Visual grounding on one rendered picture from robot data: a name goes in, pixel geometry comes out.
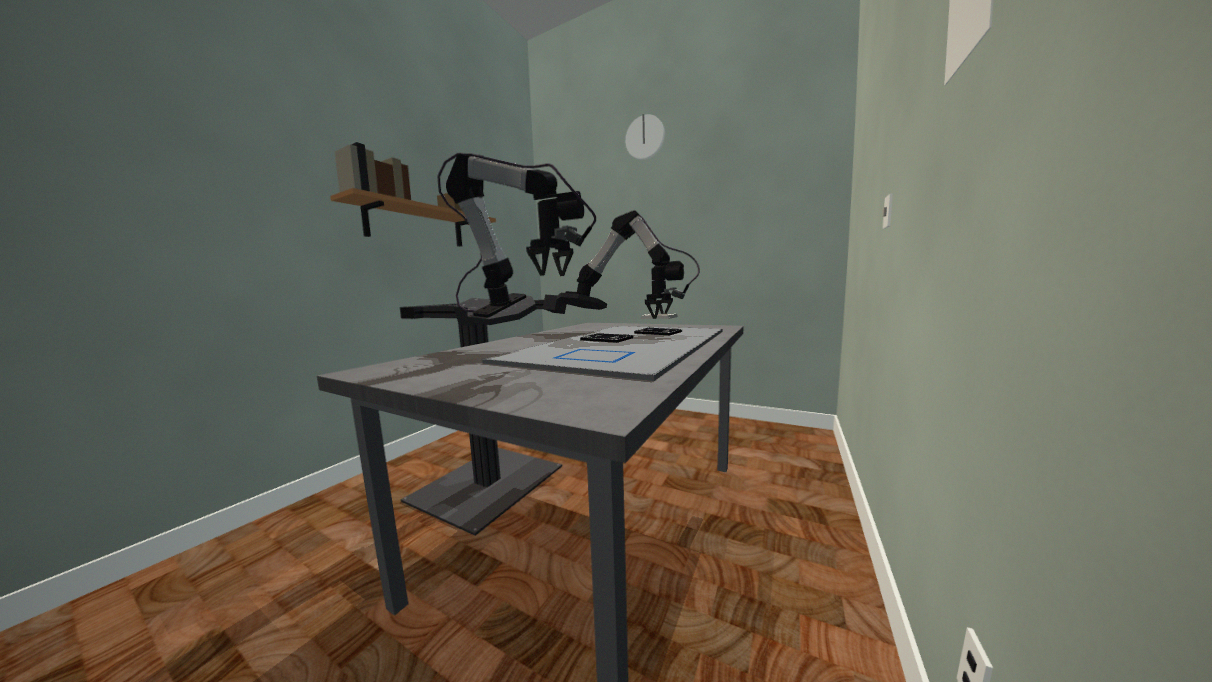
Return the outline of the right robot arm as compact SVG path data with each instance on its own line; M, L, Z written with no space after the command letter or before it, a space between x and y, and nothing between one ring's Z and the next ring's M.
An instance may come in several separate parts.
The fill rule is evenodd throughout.
M505 282L513 275L511 263L501 250L488 220L484 202L484 180L518 188L533 194L534 200L553 197L538 202L539 220L559 220L559 217L561 220L581 219L584 217L584 204L574 196L573 191L558 194L558 179L550 172L536 172L484 157L471 157L467 154L457 155L446 182L446 190L448 196L453 197L454 204L459 204L482 256L482 269L486 277L484 288L488 290L490 304L474 311L473 316L491 317L519 300L524 300L526 294L508 294Z

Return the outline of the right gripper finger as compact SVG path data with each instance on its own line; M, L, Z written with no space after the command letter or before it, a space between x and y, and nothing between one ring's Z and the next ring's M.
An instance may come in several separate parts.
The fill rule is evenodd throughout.
M531 260L533 260L534 267L537 268L537 270L541 274L541 276L545 275L545 267L547 267L547 262L548 262L549 251L550 251L549 247L541 247L541 248L527 250L528 257L531 258ZM539 263L538 263L538 260L536 258L536 254L542 254L542 270L541 270L541 265L539 265Z
M568 267L568 262L571 260L571 258L572 258L573 254L574 254L574 251L572 251L572 250L560 251L560 252L551 253L551 256L553 256L553 258L555 260L555 264L558 267L558 273L559 273L560 276L565 275L565 273L567 270L567 267ZM562 256L566 256L566 260L564 263L564 270L561 269L560 259L559 259Z

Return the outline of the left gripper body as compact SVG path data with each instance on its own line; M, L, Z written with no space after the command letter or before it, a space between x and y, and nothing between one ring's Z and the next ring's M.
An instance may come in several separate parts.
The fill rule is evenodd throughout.
M678 293L684 293L682 291L679 291L678 288L670 288L670 290L673 290L673 291L675 291ZM664 280L654 280L654 281L652 281L652 294L647 294L647 299L645 299L645 300L657 300L658 298L661 298L661 300L671 300L673 299L671 298L671 293L669 292L669 290L667 290L667 281L664 281Z

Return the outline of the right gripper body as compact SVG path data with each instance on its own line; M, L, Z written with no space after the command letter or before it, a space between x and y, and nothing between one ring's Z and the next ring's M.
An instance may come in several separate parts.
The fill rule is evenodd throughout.
M554 228L556 228L556 229L554 230ZM550 247L550 248L558 250L558 252L560 252L560 251L568 251L568 250L572 250L572 248L570 248L568 241L565 241L566 240L564 237L565 233L567 233L567 230L568 230L571 233L574 233L574 235L582 237L582 235L579 233L576 233L577 228L574 228L574 227L562 227L562 228L560 228L559 227L559 220L555 220L555 219L541 219L539 220L539 229L541 229L541 239L531 240L530 247L526 247L526 250L541 248L541 247ZM537 245L537 246L534 246L534 245Z

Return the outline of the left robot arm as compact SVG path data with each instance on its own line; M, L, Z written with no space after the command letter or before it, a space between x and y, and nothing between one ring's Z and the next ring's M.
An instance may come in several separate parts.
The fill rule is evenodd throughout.
M581 276L577 279L578 288L577 292L566 291L566 293L574 293L582 296L590 296L591 287L598 283L599 279L602 276L604 268L608 263L610 258L618 250L621 243L625 239L631 237L634 233L642 241L644 246L648 251L648 256L652 258L654 268L652 271L652 280L682 280L684 279L684 264L681 260L670 260L670 256L662 250L661 243L656 240L654 235L648 230L648 227L644 223L642 218L634 210L627 214L621 214L614 218L611 233L602 248L599 250L598 256L581 271ZM622 237L623 236L623 237ZM663 262L662 262L663 260ZM663 265L663 267L661 267Z

